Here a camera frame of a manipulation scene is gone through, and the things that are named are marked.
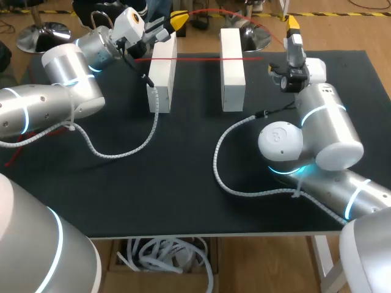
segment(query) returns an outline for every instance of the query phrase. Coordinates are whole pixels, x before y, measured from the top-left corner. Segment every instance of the black tabletop mat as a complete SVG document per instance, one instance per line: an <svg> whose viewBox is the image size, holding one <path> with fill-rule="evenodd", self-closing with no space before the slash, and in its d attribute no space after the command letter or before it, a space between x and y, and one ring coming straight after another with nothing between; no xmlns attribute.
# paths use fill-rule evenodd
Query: black tabletop mat
<svg viewBox="0 0 391 293"><path fill-rule="evenodd" d="M219 62L177 62L172 112L160 115L154 138L140 153L106 161L89 151L77 131L68 131L24 147L9 168L3 166L15 150L1 149L0 172L90 237L340 230L305 198L238 198L214 180L212 157L220 135L255 111L275 109L294 98L280 93L267 74L268 62L285 63L285 54L259 55L264 60L244 62L243 112L221 111ZM325 61L327 80L337 88L364 144L364 158L352 169L391 188L390 101L366 53L308 56ZM34 82L48 83L39 57L31 68ZM102 153L137 147L153 121L145 87L122 62L98 73L97 81L106 106L78 123ZM298 116L295 111L278 113L227 137L219 172L228 186L245 192L281 187L257 147L262 127L278 120L297 124Z"/></svg>

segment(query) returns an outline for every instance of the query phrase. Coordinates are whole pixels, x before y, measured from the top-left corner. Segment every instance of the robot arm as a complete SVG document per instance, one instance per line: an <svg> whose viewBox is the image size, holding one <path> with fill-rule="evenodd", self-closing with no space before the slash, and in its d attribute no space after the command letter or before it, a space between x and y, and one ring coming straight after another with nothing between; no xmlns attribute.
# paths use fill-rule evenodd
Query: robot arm
<svg viewBox="0 0 391 293"><path fill-rule="evenodd" d="M120 59L121 49L164 42L187 19L188 14L180 12L169 20L145 24L134 9L128 8L116 19L113 29L100 26L75 44L49 50L42 56L42 65L52 85L0 90L0 137L98 112L104 106L104 97L93 73Z"/></svg>
<svg viewBox="0 0 391 293"><path fill-rule="evenodd" d="M295 93L300 128L284 121L267 125L258 138L261 154L281 181L301 187L346 220L390 207L391 190L347 170L364 155L363 145L337 90L325 83L324 62L305 57L298 29L290 16L288 70L269 67L269 74L281 78L281 91Z"/></svg>

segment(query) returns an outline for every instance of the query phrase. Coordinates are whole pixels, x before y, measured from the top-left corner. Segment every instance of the black cable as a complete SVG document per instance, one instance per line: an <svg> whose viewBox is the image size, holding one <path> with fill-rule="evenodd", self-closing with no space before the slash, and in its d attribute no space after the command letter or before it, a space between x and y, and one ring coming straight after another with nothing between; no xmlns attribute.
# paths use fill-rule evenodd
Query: black cable
<svg viewBox="0 0 391 293"><path fill-rule="evenodd" d="M380 8L378 8L378 7L361 6L361 5L358 5L357 3L354 3L352 0L348 0L348 1L349 1L351 4L353 4L353 5L357 6L357 7L365 8L365 9L385 10L385 9L388 9L388 8L391 7L391 2L390 2L390 0L386 0L386 1L389 3L389 5L388 5L387 7L380 7Z"/></svg>
<svg viewBox="0 0 391 293"><path fill-rule="evenodd" d="M0 0L0 10L7 10L7 7L3 5L3 2ZM0 34L14 34L15 27L12 24L6 23L4 20L0 20L0 28L6 27L4 30L0 31Z"/></svg>
<svg viewBox="0 0 391 293"><path fill-rule="evenodd" d="M14 34L15 27L12 24L6 23L4 20L0 20L0 28L6 27L3 31L0 31L0 34Z"/></svg>
<svg viewBox="0 0 391 293"><path fill-rule="evenodd" d="M133 61L133 64L125 57L125 43L122 42L122 43L119 43L118 42L118 48L117 50L119 51L119 53L122 55L122 59L123 61L126 63L127 66L129 66L134 72L138 73L141 77L141 79L143 81L145 81L149 87L153 88L155 87L154 83L152 82L152 80L144 73L140 72L140 70L138 70L136 68L136 64L134 63Z"/></svg>
<svg viewBox="0 0 391 293"><path fill-rule="evenodd" d="M282 111L285 111L285 110L295 110L296 107L294 107L294 106L291 107L293 104L294 104L294 101L290 102L289 104L285 105L284 107L282 107L280 109L276 109L276 110L272 110L272 111L261 110L261 111L258 111L257 113L255 113L254 115L257 118L263 118L263 117L266 117L266 116L269 116L269 115L272 115L272 114L275 114L275 113L279 113L279 112L282 112Z"/></svg>

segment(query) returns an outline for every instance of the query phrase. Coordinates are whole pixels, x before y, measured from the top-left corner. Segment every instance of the white coiled cable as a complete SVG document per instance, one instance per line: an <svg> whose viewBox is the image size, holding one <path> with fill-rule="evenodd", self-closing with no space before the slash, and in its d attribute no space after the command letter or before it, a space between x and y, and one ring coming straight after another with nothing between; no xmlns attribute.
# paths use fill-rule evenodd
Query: white coiled cable
<svg viewBox="0 0 391 293"><path fill-rule="evenodd" d="M262 197L264 195L272 195L272 194L285 194L285 193L291 193L291 194L297 194L299 193L300 195L302 195L303 197L306 197L308 198L310 201L312 201L313 203L315 203L319 208L321 208L324 212L326 212L327 214L329 214L332 218L334 218L337 222L341 223L342 225L346 225L347 224L347 221L343 218L341 218L339 215L337 215L335 212L331 211L329 208L327 208L325 205L323 205L322 203L320 203L318 200L316 200L315 198L313 198L311 195L307 194L306 192L304 191L299 191L297 192L296 189L289 189L289 188L281 188L281 189L273 189L273 190L266 190L266 191L261 191L261 192L240 192L240 191L235 191L231 188L229 188L228 186L226 186L220 176L219 176L219 172L217 170L217 157L219 155L219 150L220 150L220 147L221 147L221 144L223 142L223 140L225 139L225 137L228 135L228 133L230 133L232 130L234 130L235 128L247 123L247 122L250 122L252 120L255 120L257 119L257 117L255 115L253 116L250 116L250 117L247 117L246 119L243 119L237 123L235 123L234 125L232 125L231 127L229 127L220 137L217 145L216 145L216 149L214 150L214 155L213 155L213 173L214 173L214 177L216 177L216 180L217 182L219 183L219 185L221 186L221 188L223 188L226 192L228 192L229 194L232 194L232 195L237 195L237 196L240 196L240 197Z"/></svg>
<svg viewBox="0 0 391 293"><path fill-rule="evenodd" d="M128 239L126 246L127 259L118 251L117 256L123 261L130 269L135 272L174 272L183 273L184 267L191 265L194 260L194 254L197 253L202 262L198 263L198 266L205 264L206 273L208 275L208 287L206 293L212 293L213 290L213 271L211 264L208 260L208 246L206 242L197 237L204 246L205 251L202 251L193 244L177 238L154 238L141 247L138 253L138 261L141 267L135 265L133 259L136 257L137 249L140 243L140 239ZM148 247L153 245L152 251L146 255ZM188 253L188 260L182 266L172 266L168 263L172 262L172 258L180 250L185 249Z"/></svg>
<svg viewBox="0 0 391 293"><path fill-rule="evenodd" d="M55 130L58 127L70 126L71 125L71 126L74 126L75 129L77 129L81 133L81 135L83 136L84 140L87 142L87 146L89 147L89 149L91 150L91 152L94 155L96 155L98 157L101 157L103 159L119 159L121 157L130 156L131 154L137 153L138 151L143 149L149 143L149 141L152 139L152 137L153 137L153 135L155 133L156 127L158 125L158 118L159 118L159 95L158 95L158 90L156 89L156 87L152 88L152 90L153 90L153 93L156 96L156 109L155 109L155 117L153 119L152 129L151 129L147 139L144 141L144 143L142 143L142 145L140 145L138 148L135 148L132 151L128 151L128 152L123 153L123 154L101 154L93 147L92 142L91 142L89 136L87 135L87 133L85 132L85 130L82 129L82 127L80 125L78 125L76 123L69 122L69 121L64 121L64 122L61 122L61 123L57 123L57 124L49 127L48 129L38 133L36 136L33 136L30 139L26 139L26 140L24 140L22 142L16 142L16 143L0 142L0 147L3 147L3 148L19 148L19 147L22 147L24 145L28 145L29 143L35 142L37 139L40 139L41 137L47 135L48 133L51 133L53 130Z"/></svg>

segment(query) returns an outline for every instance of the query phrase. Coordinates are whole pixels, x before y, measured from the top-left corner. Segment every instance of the white foam block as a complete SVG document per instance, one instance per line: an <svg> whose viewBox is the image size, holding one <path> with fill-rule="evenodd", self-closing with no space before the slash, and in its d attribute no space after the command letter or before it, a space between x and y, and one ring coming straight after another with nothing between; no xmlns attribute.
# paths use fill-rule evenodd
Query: white foam block
<svg viewBox="0 0 391 293"><path fill-rule="evenodd" d="M239 29L221 29L220 58L242 58ZM224 112L243 110L246 80L243 60L221 60L221 101Z"/></svg>
<svg viewBox="0 0 391 293"><path fill-rule="evenodd" d="M155 43L152 58L176 58L178 55L177 52L177 35L173 32L170 40L164 43ZM170 112L176 66L176 60L151 61L149 78L158 90L160 113ZM147 86L147 93L150 112L155 113L156 98L149 86Z"/></svg>

